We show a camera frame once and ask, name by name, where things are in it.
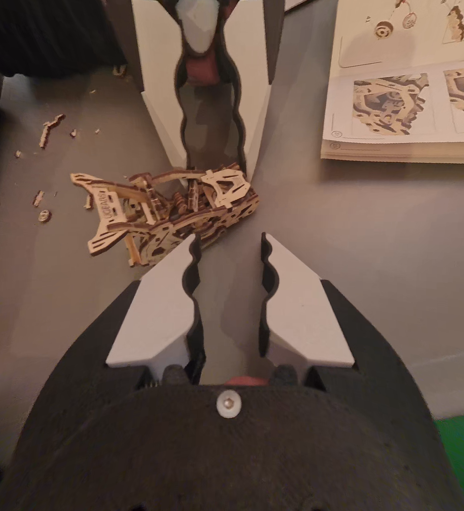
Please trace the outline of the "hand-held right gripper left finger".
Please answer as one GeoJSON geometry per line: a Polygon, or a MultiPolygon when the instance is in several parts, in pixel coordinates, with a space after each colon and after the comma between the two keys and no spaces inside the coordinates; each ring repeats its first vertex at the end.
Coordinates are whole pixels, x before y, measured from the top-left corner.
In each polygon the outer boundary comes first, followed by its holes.
{"type": "Polygon", "coordinates": [[[200,383],[206,354],[194,292],[201,256],[200,237],[191,234],[140,279],[107,367],[146,367],[160,381],[166,367],[178,365],[191,384],[200,383]]]}

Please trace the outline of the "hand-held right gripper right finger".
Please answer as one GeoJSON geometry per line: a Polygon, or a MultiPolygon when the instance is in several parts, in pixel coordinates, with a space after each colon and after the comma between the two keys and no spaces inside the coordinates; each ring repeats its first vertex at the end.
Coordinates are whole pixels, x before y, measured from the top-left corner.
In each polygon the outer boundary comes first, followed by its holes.
{"type": "Polygon", "coordinates": [[[299,381],[313,367],[355,365],[322,279],[268,233],[261,234],[258,351],[274,367],[290,365],[299,381]]]}

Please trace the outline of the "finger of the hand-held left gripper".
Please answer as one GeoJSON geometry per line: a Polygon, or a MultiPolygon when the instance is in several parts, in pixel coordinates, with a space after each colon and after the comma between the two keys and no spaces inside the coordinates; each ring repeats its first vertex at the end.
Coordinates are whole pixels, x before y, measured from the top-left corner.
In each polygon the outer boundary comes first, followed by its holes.
{"type": "Polygon", "coordinates": [[[143,101],[174,168],[186,168],[182,139],[185,120],[176,92],[182,34],[177,22],[158,1],[132,1],[144,90],[143,101]]]}
{"type": "Polygon", "coordinates": [[[263,1],[236,4],[224,23],[223,43],[231,65],[232,119],[239,136],[237,156],[242,171],[252,178],[271,94],[263,1]]]}

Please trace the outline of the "wooden mechanical model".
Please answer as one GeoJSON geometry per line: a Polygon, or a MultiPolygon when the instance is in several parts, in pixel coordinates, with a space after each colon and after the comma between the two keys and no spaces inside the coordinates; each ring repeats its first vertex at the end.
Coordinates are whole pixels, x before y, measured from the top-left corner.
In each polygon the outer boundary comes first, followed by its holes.
{"type": "Polygon", "coordinates": [[[130,267],[152,268],[191,234],[207,247],[260,203],[237,163],[205,171],[139,173],[128,184],[83,173],[70,179],[93,195],[100,219],[87,243],[89,253],[97,256],[123,240],[130,267]]]}

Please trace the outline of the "person's left hand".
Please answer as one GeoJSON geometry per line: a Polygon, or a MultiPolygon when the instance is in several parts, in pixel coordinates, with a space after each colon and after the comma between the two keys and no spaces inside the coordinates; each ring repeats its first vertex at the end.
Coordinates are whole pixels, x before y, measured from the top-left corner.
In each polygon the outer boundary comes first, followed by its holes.
{"type": "Polygon", "coordinates": [[[215,86],[221,82],[219,68],[216,60],[215,43],[204,55],[187,54],[185,69],[187,82],[192,86],[215,86]]]}

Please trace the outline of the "open instruction booklet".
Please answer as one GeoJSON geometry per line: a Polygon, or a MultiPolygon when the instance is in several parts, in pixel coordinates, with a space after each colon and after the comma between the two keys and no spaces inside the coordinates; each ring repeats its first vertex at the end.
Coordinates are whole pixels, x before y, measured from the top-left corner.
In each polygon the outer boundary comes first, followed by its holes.
{"type": "Polygon", "coordinates": [[[464,164],[464,1],[339,1],[321,158],[464,164]]]}

